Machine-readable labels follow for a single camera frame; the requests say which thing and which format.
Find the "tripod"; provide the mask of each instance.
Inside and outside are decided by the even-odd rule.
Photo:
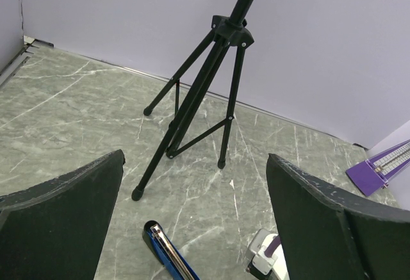
[[[143,111],[144,115],[149,116],[155,106],[163,99],[169,90],[176,85],[175,117],[169,125],[168,131],[165,133],[165,136],[155,152],[154,157],[152,157],[152,160],[142,176],[140,183],[133,190],[132,199],[134,201],[141,199],[144,194],[144,189],[164,153],[166,153],[167,157],[174,158],[222,126],[225,128],[224,135],[222,137],[218,168],[223,169],[225,167],[226,149],[228,146],[229,134],[231,132],[232,120],[234,119],[235,102],[236,96],[238,95],[245,50],[254,43],[251,33],[245,28],[247,25],[245,16],[249,11],[252,2],[253,0],[238,0],[230,17],[219,15],[213,16],[212,30],[206,35],[204,40],[177,70],[174,76],[171,77],[170,81],[164,86],[152,103]],[[185,100],[179,108],[179,80],[212,42],[215,43],[203,66],[201,67],[198,76],[192,83],[191,89],[188,91]],[[237,47],[237,50],[226,118],[180,148],[179,146],[181,145],[182,139],[188,131],[199,105],[204,99],[213,78],[215,77],[226,53],[228,52],[229,47],[231,46]]]

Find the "white wall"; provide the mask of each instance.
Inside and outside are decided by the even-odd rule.
[[[0,71],[23,47],[20,0],[0,0]]]
[[[410,121],[392,132],[387,138],[379,142],[373,149],[368,151],[369,157],[375,156],[386,149],[410,139]],[[390,183],[389,189],[395,196],[399,205],[410,210],[410,167],[400,172]]]
[[[24,0],[24,25],[27,35],[61,49],[169,78],[208,32],[212,15],[229,15],[235,2]],[[247,19],[256,43],[238,99],[373,147],[410,119],[409,5],[255,0]],[[233,56],[213,92],[228,94]]]

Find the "tripod foot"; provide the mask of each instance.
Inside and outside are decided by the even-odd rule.
[[[226,161],[225,160],[218,160],[218,168],[219,169],[223,169],[223,168],[225,168],[225,165],[226,165]]]
[[[145,115],[146,117],[149,117],[152,113],[152,109],[150,109],[149,107],[146,107],[146,109],[143,110],[143,115]]]
[[[144,190],[138,189],[138,186],[135,187],[133,190],[133,194],[131,195],[132,200],[134,201],[139,201],[142,198],[142,195],[144,194]]]

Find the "marble tile floor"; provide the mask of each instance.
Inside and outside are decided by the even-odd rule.
[[[133,202],[131,191],[172,120],[171,94],[150,117],[142,114],[163,85],[42,47],[0,90],[0,195],[124,151],[124,177],[96,279],[170,279],[141,238],[151,219],[201,279],[252,279],[242,266],[246,246],[258,229],[276,230],[265,181],[270,152],[360,194],[344,171],[365,159],[361,148],[239,106],[224,170],[217,168],[219,130],[174,160],[163,158],[143,199]],[[207,96],[186,140],[222,120],[225,110],[225,101]],[[397,206],[389,190],[370,199]]]

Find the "purple and white device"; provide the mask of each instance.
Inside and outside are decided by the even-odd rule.
[[[353,183],[366,196],[388,186],[410,164],[410,140],[385,150],[346,170]]]

